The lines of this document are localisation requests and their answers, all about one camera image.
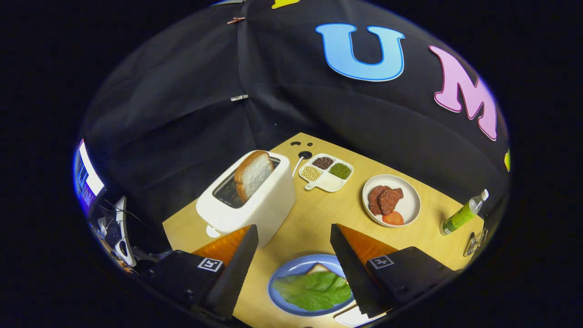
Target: pink letter m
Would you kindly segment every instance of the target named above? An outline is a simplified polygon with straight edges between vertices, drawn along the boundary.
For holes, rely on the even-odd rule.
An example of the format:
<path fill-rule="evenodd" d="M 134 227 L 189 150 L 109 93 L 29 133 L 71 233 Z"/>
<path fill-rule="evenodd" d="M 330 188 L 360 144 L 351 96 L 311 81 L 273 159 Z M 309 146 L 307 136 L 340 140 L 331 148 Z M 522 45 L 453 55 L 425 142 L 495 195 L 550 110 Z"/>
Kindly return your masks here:
<path fill-rule="evenodd" d="M 429 46 L 429 50 L 439 57 L 443 69 L 443 88 L 435 93 L 436 102 L 450 111 L 461 112 L 462 105 L 458 101 L 459 86 L 468 118 L 473 120 L 483 105 L 484 111 L 478 118 L 477 124 L 482 132 L 496 141 L 496 105 L 484 82 L 478 77 L 474 85 L 454 56 L 435 46 Z"/>

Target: plastic bottle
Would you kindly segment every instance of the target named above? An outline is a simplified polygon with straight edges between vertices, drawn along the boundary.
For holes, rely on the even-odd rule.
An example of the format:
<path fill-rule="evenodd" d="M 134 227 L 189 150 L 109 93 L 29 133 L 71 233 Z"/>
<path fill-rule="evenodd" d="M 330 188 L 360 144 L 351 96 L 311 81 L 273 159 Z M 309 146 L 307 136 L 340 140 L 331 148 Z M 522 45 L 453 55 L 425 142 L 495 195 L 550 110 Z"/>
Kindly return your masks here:
<path fill-rule="evenodd" d="M 441 234 L 447 236 L 470 221 L 480 211 L 488 196 L 488 190 L 484 189 L 479 196 L 472 197 L 459 211 L 440 225 Z"/>

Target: bread slice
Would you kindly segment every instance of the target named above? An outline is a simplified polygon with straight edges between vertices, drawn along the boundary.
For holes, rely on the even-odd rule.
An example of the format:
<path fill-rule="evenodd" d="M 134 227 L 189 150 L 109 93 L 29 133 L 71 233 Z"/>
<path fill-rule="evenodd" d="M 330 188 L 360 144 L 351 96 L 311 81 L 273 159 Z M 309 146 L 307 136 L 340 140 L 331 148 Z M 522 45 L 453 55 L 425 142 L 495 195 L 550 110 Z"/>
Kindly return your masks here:
<path fill-rule="evenodd" d="M 306 274 L 312 274 L 314 272 L 331 272 L 331 271 L 328 270 L 328 268 L 326 268 L 322 264 L 316 263 L 316 265 L 314 265 L 312 267 L 312 269 L 310 271 L 308 271 L 308 273 L 306 273 Z"/>
<path fill-rule="evenodd" d="M 273 172 L 273 162 L 266 151 L 255 151 L 243 160 L 235 170 L 237 194 L 243 202 L 253 195 Z"/>

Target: letter u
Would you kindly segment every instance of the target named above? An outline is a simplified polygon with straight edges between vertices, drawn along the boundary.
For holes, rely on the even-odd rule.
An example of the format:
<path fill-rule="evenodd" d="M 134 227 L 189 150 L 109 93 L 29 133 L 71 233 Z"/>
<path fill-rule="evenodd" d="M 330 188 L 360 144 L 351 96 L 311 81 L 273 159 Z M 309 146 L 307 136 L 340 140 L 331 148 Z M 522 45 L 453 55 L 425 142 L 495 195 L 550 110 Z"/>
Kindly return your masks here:
<path fill-rule="evenodd" d="M 336 72 L 349 78 L 382 82 L 399 77 L 405 62 L 401 32 L 386 27 L 369 26 L 367 30 L 376 34 L 381 42 L 382 59 L 376 64 L 366 64 L 354 57 L 351 34 L 356 27 L 350 24 L 324 24 L 316 27 L 316 32 L 324 40 L 324 54 L 328 65 Z"/>

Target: lettuce leaf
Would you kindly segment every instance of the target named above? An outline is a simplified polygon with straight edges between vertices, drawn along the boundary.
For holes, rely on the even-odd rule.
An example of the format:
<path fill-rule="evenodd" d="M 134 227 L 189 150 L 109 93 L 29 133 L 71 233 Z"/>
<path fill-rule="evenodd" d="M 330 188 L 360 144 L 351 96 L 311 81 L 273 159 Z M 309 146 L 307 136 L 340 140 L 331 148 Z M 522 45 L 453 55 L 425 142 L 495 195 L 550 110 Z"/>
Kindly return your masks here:
<path fill-rule="evenodd" d="M 332 272 L 290 275 L 273 282 L 282 298 L 308 311 L 327 310 L 350 298 L 346 280 Z"/>

